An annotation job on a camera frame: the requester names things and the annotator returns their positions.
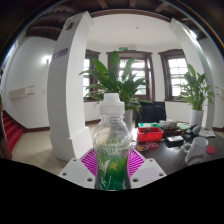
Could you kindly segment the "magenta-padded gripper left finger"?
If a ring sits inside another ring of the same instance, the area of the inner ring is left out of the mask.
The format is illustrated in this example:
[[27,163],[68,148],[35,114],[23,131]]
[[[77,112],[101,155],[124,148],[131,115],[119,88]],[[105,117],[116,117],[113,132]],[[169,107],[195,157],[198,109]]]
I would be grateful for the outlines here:
[[94,149],[91,148],[81,158],[72,158],[59,173],[59,177],[78,186],[94,189],[97,172],[97,158]]

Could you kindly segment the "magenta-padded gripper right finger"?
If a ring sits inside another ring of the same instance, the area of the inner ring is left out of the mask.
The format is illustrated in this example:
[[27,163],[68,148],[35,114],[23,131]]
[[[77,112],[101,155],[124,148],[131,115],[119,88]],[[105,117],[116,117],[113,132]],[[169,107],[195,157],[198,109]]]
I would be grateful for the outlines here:
[[131,189],[140,188],[166,176],[159,164],[153,159],[146,159],[135,149],[128,156],[128,178]]

